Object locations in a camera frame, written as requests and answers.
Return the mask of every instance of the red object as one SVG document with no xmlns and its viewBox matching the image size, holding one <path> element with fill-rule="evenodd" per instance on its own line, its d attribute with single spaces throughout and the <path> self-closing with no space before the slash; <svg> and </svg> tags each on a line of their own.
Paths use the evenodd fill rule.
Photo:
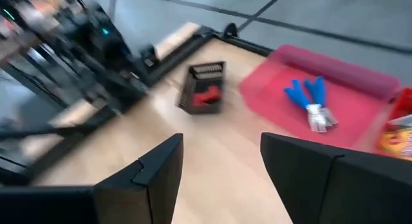
<svg viewBox="0 0 412 224">
<path fill-rule="evenodd" d="M 383 154 L 387 156 L 393 156 L 392 154 L 384 151 L 380 146 L 380 138 L 386 131 L 395 131 L 397 130 L 396 126 L 390 125 L 388 122 L 396 118 L 404 117 L 406 115 L 412 114 L 412 89 L 404 88 L 398 98 L 395 101 L 394 106 L 392 107 L 391 112 L 389 113 L 388 118 L 386 119 L 385 126 L 381 129 L 380 134 L 377 138 L 377 150 L 376 153 Z"/>
<path fill-rule="evenodd" d="M 203 106 L 210 101 L 219 100 L 221 98 L 220 89 L 217 86 L 209 86 L 206 92 L 195 93 L 193 96 L 193 105 Z"/>
<path fill-rule="evenodd" d="M 311 131 L 306 111 L 283 91 L 293 79 L 313 80 L 320 75 L 325 78 L 326 105 L 339 121 L 327 133 Z M 353 149 L 399 87 L 400 81 L 389 75 L 294 46 L 280 47 L 239 85 L 251 110 L 294 136 L 348 149 Z"/>
</svg>

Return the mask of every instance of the pink tray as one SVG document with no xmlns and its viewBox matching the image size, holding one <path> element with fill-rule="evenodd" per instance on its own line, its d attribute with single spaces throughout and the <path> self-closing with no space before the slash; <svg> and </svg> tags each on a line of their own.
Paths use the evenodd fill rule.
<svg viewBox="0 0 412 224">
<path fill-rule="evenodd" d="M 283 91 L 293 79 L 320 75 L 325 77 L 326 105 L 339 121 L 327 133 L 312 132 L 306 112 Z M 400 81 L 392 76 L 295 46 L 280 47 L 239 85 L 251 110 L 294 136 L 350 149 L 399 88 Z"/>
</svg>

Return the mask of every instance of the red toy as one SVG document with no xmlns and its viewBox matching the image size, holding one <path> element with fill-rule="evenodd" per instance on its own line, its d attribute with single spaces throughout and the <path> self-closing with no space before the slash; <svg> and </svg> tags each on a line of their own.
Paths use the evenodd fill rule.
<svg viewBox="0 0 412 224">
<path fill-rule="evenodd" d="M 193 105 L 204 106 L 221 98 L 220 89 L 217 86 L 209 86 L 206 92 L 195 93 L 193 96 Z"/>
</svg>

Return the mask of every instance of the wooden table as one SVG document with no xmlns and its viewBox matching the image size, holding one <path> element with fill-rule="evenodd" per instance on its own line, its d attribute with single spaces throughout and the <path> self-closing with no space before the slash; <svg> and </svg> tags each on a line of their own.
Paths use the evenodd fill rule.
<svg viewBox="0 0 412 224">
<path fill-rule="evenodd" d="M 160 58 L 198 28 L 188 23 L 162 41 L 157 46 Z M 34 184 L 98 183 L 171 135 L 183 133 L 183 175 L 173 223 L 291 223 L 259 152 L 262 132 L 290 134 L 251 112 L 237 89 L 264 60 L 218 40 L 209 42 L 166 76 L 147 98 L 101 127 Z M 175 106 L 186 66 L 214 61 L 227 62 L 223 112 L 190 116 Z M 72 108 L 60 118 L 80 122 L 96 111 L 85 101 L 77 105 L 81 108 Z M 376 130 L 371 129 L 359 144 L 367 151 L 375 137 Z"/>
</svg>

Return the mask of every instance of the black basket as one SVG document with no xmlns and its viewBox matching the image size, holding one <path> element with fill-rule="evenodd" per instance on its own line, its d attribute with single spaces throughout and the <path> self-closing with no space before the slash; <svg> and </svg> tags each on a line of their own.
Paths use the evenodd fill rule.
<svg viewBox="0 0 412 224">
<path fill-rule="evenodd" d="M 189 66 L 178 101 L 178 107 L 191 115 L 215 114 L 221 111 L 225 62 L 212 62 Z M 220 98 L 211 103 L 196 106 L 195 93 L 204 93 L 210 86 L 217 86 Z"/>
</svg>

